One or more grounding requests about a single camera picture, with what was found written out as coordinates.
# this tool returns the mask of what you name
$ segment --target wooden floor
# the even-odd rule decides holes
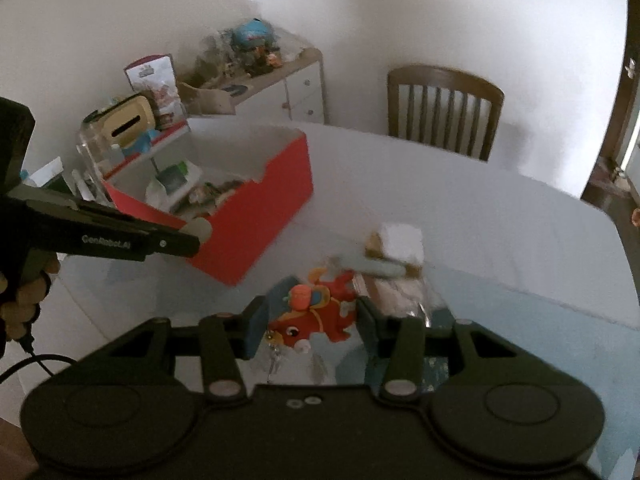
[[[630,196],[611,194],[592,184],[587,184],[582,200],[602,209],[618,228],[640,298],[640,229],[631,223],[631,213],[638,206]]]

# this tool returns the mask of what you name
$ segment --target red toy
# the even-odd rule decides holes
[[[313,285],[296,285],[289,293],[291,312],[282,314],[269,323],[269,330],[277,343],[291,348],[309,348],[308,339],[313,332],[324,332],[329,341],[345,341],[350,334],[344,329],[352,325],[356,313],[340,315],[342,301],[354,301],[357,294],[348,287],[353,279],[353,271],[348,270],[332,282],[321,282],[326,269],[314,269],[309,274]]]

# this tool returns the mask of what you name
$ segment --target table surface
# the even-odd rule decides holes
[[[225,118],[194,125],[199,121],[214,128],[242,124]],[[603,213],[453,153],[341,128],[300,127],[308,137],[314,196],[239,286],[223,286],[172,256],[155,254],[142,264],[69,257],[34,325],[36,351],[79,358],[149,317],[194,324],[213,312],[239,312],[283,277],[305,276],[331,254],[361,250],[380,222],[402,221],[423,230],[428,277],[454,314],[475,318],[581,378],[608,414],[615,410],[601,444],[606,468],[627,444],[640,444],[629,434],[640,432],[625,423],[630,399],[640,398],[638,385],[625,379],[640,343],[616,343],[640,340],[631,329],[640,326],[640,307],[617,231]],[[0,367],[22,358],[9,347]],[[596,364],[595,354],[602,355]],[[39,368],[28,367],[4,384],[0,416],[17,421],[23,391],[43,379]]]

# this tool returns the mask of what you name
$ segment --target red box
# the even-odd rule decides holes
[[[248,177],[207,218],[211,238],[190,261],[226,285],[235,285],[313,193],[306,135],[281,126],[254,126],[223,118],[189,119],[184,127],[112,173],[105,186],[117,208],[174,228],[185,221],[144,202],[155,170],[185,158],[207,172]]]

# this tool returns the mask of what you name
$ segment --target wall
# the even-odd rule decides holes
[[[386,72],[453,66],[506,101],[490,159],[579,196],[604,138],[626,0],[255,0],[320,48],[330,123],[386,132]]]
[[[82,118],[130,93],[131,61],[193,59],[201,38],[247,12],[246,0],[0,0],[0,95],[37,122],[25,168],[75,159]]]

